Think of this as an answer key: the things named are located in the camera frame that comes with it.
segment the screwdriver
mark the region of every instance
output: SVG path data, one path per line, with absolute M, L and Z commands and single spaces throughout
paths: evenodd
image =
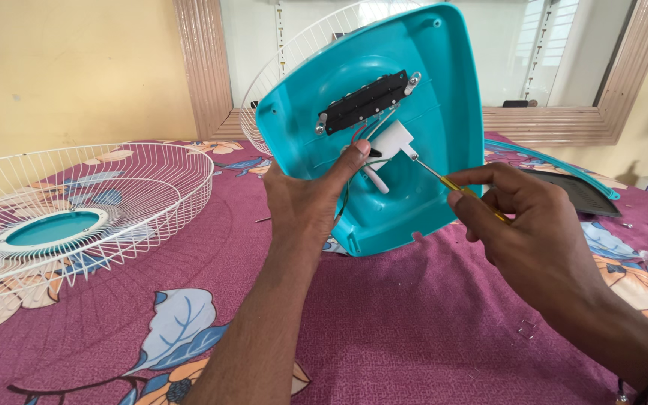
M 466 193 L 466 194 L 468 194 L 468 195 L 471 195 L 472 197 L 479 198 L 479 197 L 477 196 L 477 193 L 473 192 L 471 189 L 468 189 L 468 188 L 466 188 L 466 187 L 459 187 L 458 185 L 456 185 L 456 183 L 454 183 L 452 180 L 450 180 L 447 176 L 440 176 L 439 173 L 437 173 L 436 171 L 434 171 L 433 169 L 431 169 L 429 166 L 425 165 L 424 162 L 420 161 L 420 160 L 419 160 L 419 155 L 418 155 L 417 153 L 414 153 L 414 154 L 412 154 L 412 155 L 409 156 L 409 157 L 411 158 L 412 161 L 415 161 L 415 162 L 419 163 L 420 165 L 424 166 L 424 168 L 427 169 L 427 170 L 428 170 L 430 173 L 432 173 L 434 176 L 437 176 L 437 178 L 439 179 L 439 182 L 442 183 L 444 186 L 446 186 L 446 188 L 450 189 L 451 191 L 461 191 L 461 192 L 464 192 L 464 193 Z M 486 202 L 483 202 L 483 203 L 484 203 L 484 205 L 487 206 L 487 208 L 489 208 L 489 209 L 494 213 L 494 215 L 495 215 L 497 218 L 499 218 L 499 219 L 500 219 L 504 224 L 511 225 L 511 219 L 509 219 L 508 216 L 504 215 L 504 214 L 503 214 L 501 211 L 499 211 L 498 209 L 496 209 L 496 208 L 494 208 L 494 207 L 491 207 L 491 206 L 490 206 L 489 204 L 487 204 Z

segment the yellow screwdriver handle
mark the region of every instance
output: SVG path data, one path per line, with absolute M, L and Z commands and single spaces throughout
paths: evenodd
M 479 196 L 477 195 L 477 193 L 473 192 L 471 189 L 469 189 L 469 188 L 467 188 L 467 187 L 460 187 L 460 186 L 456 185 L 452 180 L 449 180 L 446 176 L 442 176 L 442 177 L 440 177 L 440 178 L 439 178 L 439 181 L 440 181 L 443 185 L 445 185 L 447 188 L 449 188 L 449 189 L 459 190 L 459 191 L 464 192 L 464 193 L 466 193 L 466 194 L 468 194 L 468 195 L 471 195 L 471 196 L 474 197 L 474 198 L 479 198 Z M 483 203 L 484 203 L 484 205 L 487 206 L 487 208 L 489 208 L 489 210 L 492 211 L 492 212 L 494 213 L 494 215 L 495 215 L 497 218 L 499 218 L 499 220 L 502 221 L 504 224 L 507 224 L 507 225 L 511 225 L 511 224 L 512 224 L 512 220 L 509 219 L 508 216 L 504 215 L 504 213 L 502 213 L 501 211 L 499 211 L 498 209 L 496 209 L 496 208 L 494 208 L 494 207 L 491 207 L 491 206 L 490 206 L 489 204 L 487 204 L 486 202 L 483 202 Z

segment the blue wire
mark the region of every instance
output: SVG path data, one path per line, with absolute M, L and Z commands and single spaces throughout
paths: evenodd
M 366 132 L 371 128 L 377 126 L 377 123 L 379 122 L 379 118 L 376 119 L 371 125 L 367 125 L 366 128 L 359 134 L 359 139 L 362 139 Z

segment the wooden window frame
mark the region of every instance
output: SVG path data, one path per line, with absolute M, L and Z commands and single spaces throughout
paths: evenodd
M 173 2 L 199 139 L 246 139 L 231 108 L 219 0 Z M 530 147 L 616 145 L 648 71 L 648 0 L 637 0 L 608 71 L 596 106 L 484 107 L 484 130 Z

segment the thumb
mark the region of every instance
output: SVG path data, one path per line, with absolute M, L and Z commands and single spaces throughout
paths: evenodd
M 326 187 L 332 192 L 339 193 L 347 181 L 362 168 L 371 149 L 372 146 L 365 139 L 349 146 L 322 178 L 327 184 Z
M 446 196 L 446 202 L 456 217 L 466 226 L 467 240 L 470 242 L 475 242 L 477 239 L 486 242 L 507 232 L 508 226 L 499 220 L 481 199 L 461 191 L 452 191 Z M 474 233 L 474 239 L 469 238 L 471 233 Z

